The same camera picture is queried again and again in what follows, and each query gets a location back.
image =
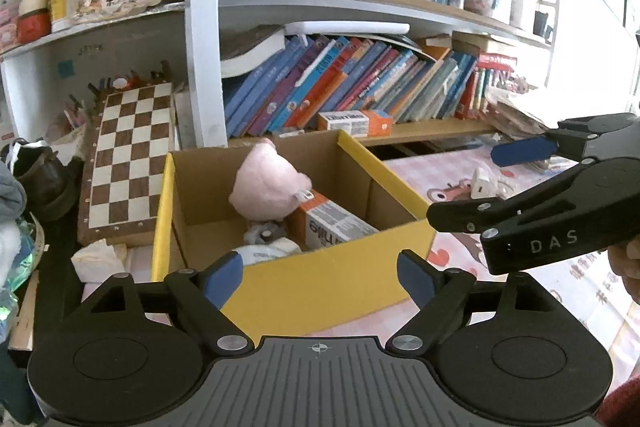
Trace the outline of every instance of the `gray cloth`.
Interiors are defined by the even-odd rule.
[[[0,221],[17,219],[27,205],[27,194],[9,167],[0,162]]]

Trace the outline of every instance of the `purple book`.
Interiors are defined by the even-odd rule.
[[[278,113],[280,105],[285,102],[293,90],[296,82],[302,76],[302,73],[308,68],[311,63],[316,60],[320,52],[327,46],[329,39],[324,35],[320,35],[315,41],[309,39],[310,46],[302,58],[298,61],[295,67],[287,75],[278,87],[271,93],[269,100],[265,103],[260,115],[251,124],[247,134],[249,136],[261,136],[266,130],[271,119]]]

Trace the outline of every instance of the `gray ribbed plate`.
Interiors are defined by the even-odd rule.
[[[215,363],[190,399],[141,427],[507,425],[463,409],[422,362],[389,356],[372,338],[267,338],[247,357]],[[566,427],[598,425],[585,417]]]

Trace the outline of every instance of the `cardboard box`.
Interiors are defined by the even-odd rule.
[[[329,111],[318,114],[318,130],[343,130],[354,138],[389,136],[393,119],[384,111]]]
[[[289,237],[310,250],[333,247],[378,232],[316,190],[287,217]]]
[[[424,219],[427,202],[346,133],[315,132],[274,143],[315,190],[381,232],[245,267],[223,312],[257,343],[262,335],[314,333],[408,299],[396,262],[404,248],[423,257],[430,252],[434,230]],[[167,156],[152,280],[184,266],[204,269],[242,245],[246,222],[228,196],[250,150],[240,142]]]

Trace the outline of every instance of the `human hand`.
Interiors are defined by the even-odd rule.
[[[629,243],[609,247],[609,264],[622,277],[626,291],[640,304],[640,235]]]

